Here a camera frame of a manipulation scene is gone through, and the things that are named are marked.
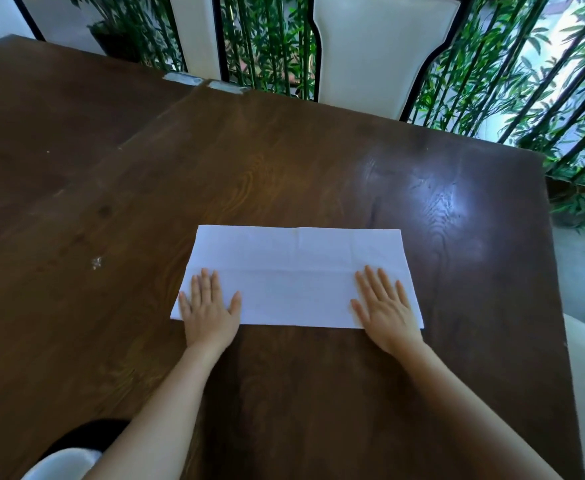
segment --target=finger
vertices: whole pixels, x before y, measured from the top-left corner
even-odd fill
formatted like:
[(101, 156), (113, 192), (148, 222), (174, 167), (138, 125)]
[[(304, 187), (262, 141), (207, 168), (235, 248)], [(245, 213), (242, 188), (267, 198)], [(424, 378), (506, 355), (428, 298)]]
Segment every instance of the finger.
[(190, 282), (190, 304), (192, 309), (196, 310), (201, 306), (201, 288), (199, 286), (199, 276), (196, 274), (192, 277)]
[(223, 293), (221, 292), (221, 283), (219, 282), (219, 273), (217, 271), (212, 272), (212, 300), (214, 302), (223, 303)]
[(366, 281), (366, 278), (364, 278), (364, 275), (360, 271), (355, 273), (355, 280), (357, 280), (357, 284), (359, 285), (359, 289), (362, 292), (366, 305), (370, 308), (378, 301), (375, 292), (371, 289), (368, 281)]
[(183, 291), (179, 292), (179, 313), (181, 314), (182, 320), (186, 320), (192, 313), (192, 310), (190, 309), (190, 303), (188, 303), (188, 299), (185, 297), (185, 293)]
[(353, 310), (355, 311), (355, 314), (359, 318), (359, 321), (362, 323), (362, 325), (368, 325), (370, 317), (368, 316), (368, 313), (366, 313), (366, 310), (364, 310), (362, 304), (359, 303), (359, 300), (353, 298), (350, 300), (350, 305), (353, 307)]
[(410, 310), (409, 297), (406, 296), (406, 290), (404, 290), (404, 285), (401, 284), (401, 281), (397, 280), (395, 282), (395, 288), (397, 288), (397, 295), (400, 297), (401, 304)]
[(228, 309), (231, 315), (241, 314), (241, 293), (237, 291), (230, 300), (230, 308)]
[(208, 274), (208, 270), (206, 268), (203, 268), (201, 270), (201, 304), (209, 305), (210, 303), (212, 303), (210, 274)]
[(388, 298), (397, 299), (397, 293), (395, 292), (391, 281), (388, 279), (388, 274), (386, 274), (382, 268), (377, 270), (377, 274), (379, 275), (379, 280), (382, 282), (382, 286), (384, 287), (384, 291), (388, 295)]
[(375, 292), (375, 296), (377, 297), (377, 299), (388, 298), (388, 295), (384, 291), (384, 287), (382, 286), (382, 284), (377, 279), (377, 275), (373, 271), (373, 268), (370, 266), (366, 266), (364, 268), (364, 271), (366, 272), (366, 278), (368, 278), (368, 282), (370, 283), (373, 292)]

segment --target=person's left arm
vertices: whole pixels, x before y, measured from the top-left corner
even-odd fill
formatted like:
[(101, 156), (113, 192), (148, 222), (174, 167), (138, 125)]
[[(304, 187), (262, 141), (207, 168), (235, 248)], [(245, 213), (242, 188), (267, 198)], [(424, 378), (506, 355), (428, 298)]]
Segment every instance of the person's left arm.
[(219, 276), (207, 269), (192, 277), (190, 303), (179, 293), (187, 349), (150, 401), (143, 407), (84, 480), (178, 479), (188, 454), (203, 387), (230, 345), (241, 311), (235, 293), (223, 306)]

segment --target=forearm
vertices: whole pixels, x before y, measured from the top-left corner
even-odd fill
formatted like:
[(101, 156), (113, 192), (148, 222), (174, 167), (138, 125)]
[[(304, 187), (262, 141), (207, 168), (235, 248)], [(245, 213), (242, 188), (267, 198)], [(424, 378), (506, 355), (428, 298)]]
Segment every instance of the forearm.
[(86, 480), (178, 479), (184, 467), (203, 388), (218, 359), (190, 347), (143, 410), (105, 452)]
[(430, 407), (448, 423), (481, 477), (560, 478), (430, 347), (422, 345), (417, 353), (396, 356)]

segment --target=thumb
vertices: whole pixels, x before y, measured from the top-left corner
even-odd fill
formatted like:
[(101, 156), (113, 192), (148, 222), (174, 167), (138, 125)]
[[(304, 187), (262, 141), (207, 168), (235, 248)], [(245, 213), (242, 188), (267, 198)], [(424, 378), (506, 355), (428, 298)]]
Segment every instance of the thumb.
[(230, 300), (230, 308), (228, 309), (231, 315), (241, 314), (241, 293), (237, 291)]

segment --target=wooden table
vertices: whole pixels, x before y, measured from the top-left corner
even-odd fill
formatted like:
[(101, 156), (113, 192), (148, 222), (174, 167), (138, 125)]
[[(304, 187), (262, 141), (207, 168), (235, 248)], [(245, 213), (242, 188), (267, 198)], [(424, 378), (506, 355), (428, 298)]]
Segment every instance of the wooden table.
[[(159, 75), (0, 42), (0, 478), (139, 411), (185, 346), (168, 316), (200, 224), (400, 228), (426, 342), (583, 478), (537, 154)], [(361, 330), (242, 326), (184, 476), (471, 474)]]

